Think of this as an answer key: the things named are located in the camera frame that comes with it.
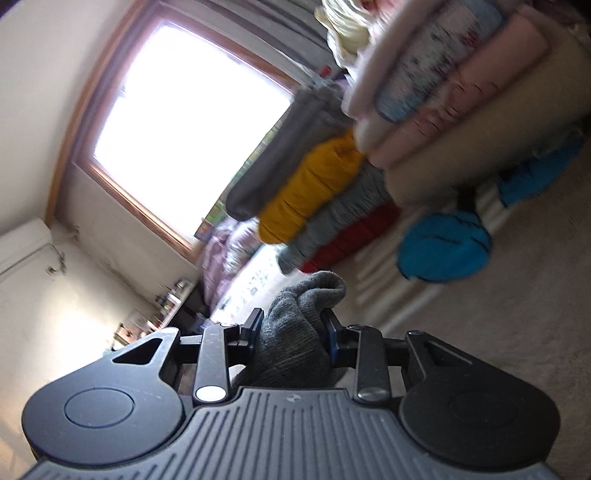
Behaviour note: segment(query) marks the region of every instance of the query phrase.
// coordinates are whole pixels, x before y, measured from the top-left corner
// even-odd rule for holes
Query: window
[[[144,34],[77,162],[193,260],[203,218],[287,110],[295,81],[184,23],[160,18]]]

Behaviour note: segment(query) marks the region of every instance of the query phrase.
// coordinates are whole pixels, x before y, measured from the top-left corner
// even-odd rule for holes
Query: wooden window frame
[[[191,243],[184,239],[143,207],[140,202],[117,184],[94,158],[96,142],[132,62],[150,36],[160,26],[167,24],[173,24],[210,41],[249,64],[288,92],[293,92],[300,86],[298,81],[282,70],[198,21],[149,0],[136,1],[103,51],[76,106],[70,121],[69,134],[66,135],[62,144],[58,166],[54,174],[46,212],[46,223],[49,224],[53,217],[66,165],[69,161],[73,161],[148,229],[184,258],[195,262],[203,244],[197,240],[195,243]]]

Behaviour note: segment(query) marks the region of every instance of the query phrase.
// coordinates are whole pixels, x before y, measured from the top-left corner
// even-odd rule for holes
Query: dark gray garment
[[[310,150],[351,127],[340,109],[342,98],[333,82],[298,90],[275,137],[228,192],[229,216],[245,221],[258,215]]]
[[[357,178],[327,203],[306,227],[277,254],[281,272],[287,275],[310,260],[320,247],[328,245],[341,231],[391,201],[384,185],[384,172],[367,161]]]
[[[345,298],[342,278],[317,272],[275,298],[261,326],[253,360],[232,382],[273,388],[331,387],[339,372],[322,345],[326,330],[320,312]]]

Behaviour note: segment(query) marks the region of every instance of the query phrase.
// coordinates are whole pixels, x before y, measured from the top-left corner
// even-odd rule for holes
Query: bright window pane
[[[95,148],[109,176],[184,238],[193,234],[291,94],[172,25],[145,43]]]

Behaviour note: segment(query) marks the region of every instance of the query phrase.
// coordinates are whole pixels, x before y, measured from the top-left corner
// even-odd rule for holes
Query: white garment
[[[359,0],[323,0],[314,16],[328,30],[326,40],[337,65],[351,68],[357,52],[369,43],[368,28],[375,21],[374,14]]]

